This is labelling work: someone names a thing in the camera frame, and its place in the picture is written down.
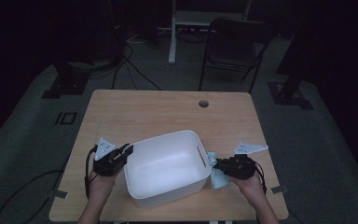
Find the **person's right hand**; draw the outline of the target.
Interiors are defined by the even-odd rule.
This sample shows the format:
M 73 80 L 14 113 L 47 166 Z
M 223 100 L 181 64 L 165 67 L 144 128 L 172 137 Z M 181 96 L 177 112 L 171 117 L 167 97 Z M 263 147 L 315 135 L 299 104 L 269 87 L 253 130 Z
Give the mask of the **person's right hand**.
M 241 194 L 253 208 L 260 208 L 267 204 L 268 200 L 258 174 L 254 174 L 246 180 L 232 177 L 231 181 L 239 187 Z

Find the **black stand base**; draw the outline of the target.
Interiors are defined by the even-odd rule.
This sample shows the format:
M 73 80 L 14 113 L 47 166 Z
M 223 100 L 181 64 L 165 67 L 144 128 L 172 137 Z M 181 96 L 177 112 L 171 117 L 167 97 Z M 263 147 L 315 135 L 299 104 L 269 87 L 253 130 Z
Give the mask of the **black stand base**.
M 268 88 L 276 105 L 297 105 L 303 110 L 313 107 L 299 88 L 302 79 L 290 76 L 284 82 L 269 81 Z
M 59 99 L 62 95 L 82 95 L 88 83 L 90 73 L 77 71 L 67 62 L 53 64 L 57 76 L 49 90 L 45 90 L 42 99 Z

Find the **black folding chair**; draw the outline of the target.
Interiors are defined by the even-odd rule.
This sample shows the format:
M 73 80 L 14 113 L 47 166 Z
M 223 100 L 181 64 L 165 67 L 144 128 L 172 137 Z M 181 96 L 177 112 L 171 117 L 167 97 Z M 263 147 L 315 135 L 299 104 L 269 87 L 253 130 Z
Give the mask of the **black folding chair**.
M 274 38 L 272 26 L 262 21 L 241 21 L 228 17 L 213 20 L 207 32 L 198 90 L 202 90 L 207 63 L 244 70 L 243 79 L 255 71 L 248 92 L 251 93 L 264 53 Z

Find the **white metal desk frame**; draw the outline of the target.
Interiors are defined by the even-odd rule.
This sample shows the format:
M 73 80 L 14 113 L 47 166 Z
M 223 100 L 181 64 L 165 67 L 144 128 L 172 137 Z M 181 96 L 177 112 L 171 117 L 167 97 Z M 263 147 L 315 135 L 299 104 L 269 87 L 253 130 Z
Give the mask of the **white metal desk frame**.
M 210 11 L 189 11 L 177 10 L 176 0 L 172 0 L 171 13 L 171 42 L 168 55 L 168 64 L 173 65 L 176 61 L 176 26 L 208 26 L 218 17 L 230 17 L 239 20 L 247 20 L 253 0 L 246 0 L 242 13 L 234 12 L 210 12 Z

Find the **white plastic bin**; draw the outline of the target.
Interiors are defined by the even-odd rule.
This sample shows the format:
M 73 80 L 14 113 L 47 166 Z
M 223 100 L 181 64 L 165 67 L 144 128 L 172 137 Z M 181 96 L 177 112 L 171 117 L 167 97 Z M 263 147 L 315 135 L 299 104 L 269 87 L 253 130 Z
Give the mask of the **white plastic bin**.
M 198 135 L 190 130 L 135 143 L 124 166 L 128 192 L 142 208 L 200 191 L 211 172 L 205 149 Z

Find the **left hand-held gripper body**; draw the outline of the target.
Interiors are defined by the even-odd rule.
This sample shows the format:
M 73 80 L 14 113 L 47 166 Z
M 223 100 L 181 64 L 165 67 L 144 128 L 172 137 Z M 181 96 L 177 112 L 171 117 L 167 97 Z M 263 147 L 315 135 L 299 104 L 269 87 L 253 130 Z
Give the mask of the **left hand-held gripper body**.
M 101 176 L 113 176 L 127 163 L 123 153 L 119 153 L 119 147 L 101 138 L 93 159 L 93 171 Z

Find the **light blue cloth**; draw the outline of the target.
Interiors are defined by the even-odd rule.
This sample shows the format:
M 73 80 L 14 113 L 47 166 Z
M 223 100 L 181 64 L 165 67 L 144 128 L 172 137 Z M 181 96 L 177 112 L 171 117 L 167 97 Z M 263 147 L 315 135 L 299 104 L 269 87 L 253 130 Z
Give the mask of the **light blue cloth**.
M 215 152 L 207 153 L 208 161 L 212 167 L 211 180 L 213 189 L 221 189 L 230 183 L 229 178 L 219 169 L 215 168 L 217 157 Z

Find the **person's left hand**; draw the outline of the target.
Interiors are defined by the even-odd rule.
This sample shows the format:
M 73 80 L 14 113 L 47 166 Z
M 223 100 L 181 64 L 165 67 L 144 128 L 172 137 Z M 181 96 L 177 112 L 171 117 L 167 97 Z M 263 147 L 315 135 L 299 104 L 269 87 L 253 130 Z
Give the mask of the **person's left hand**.
M 116 175 L 101 176 L 91 171 L 89 174 L 89 200 L 99 203 L 105 202 L 116 184 L 116 178 Z

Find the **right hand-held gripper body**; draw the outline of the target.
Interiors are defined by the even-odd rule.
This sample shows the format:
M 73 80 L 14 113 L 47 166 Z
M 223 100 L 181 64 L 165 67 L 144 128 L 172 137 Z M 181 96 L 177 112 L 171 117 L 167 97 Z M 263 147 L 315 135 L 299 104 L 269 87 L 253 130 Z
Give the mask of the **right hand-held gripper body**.
M 267 150 L 267 145 L 254 145 L 249 143 L 239 142 L 234 149 L 234 155 L 229 157 L 229 163 L 226 164 L 228 169 L 223 172 L 225 175 L 246 180 L 258 173 L 261 177 L 264 176 L 264 171 L 261 165 L 250 158 L 250 154 Z

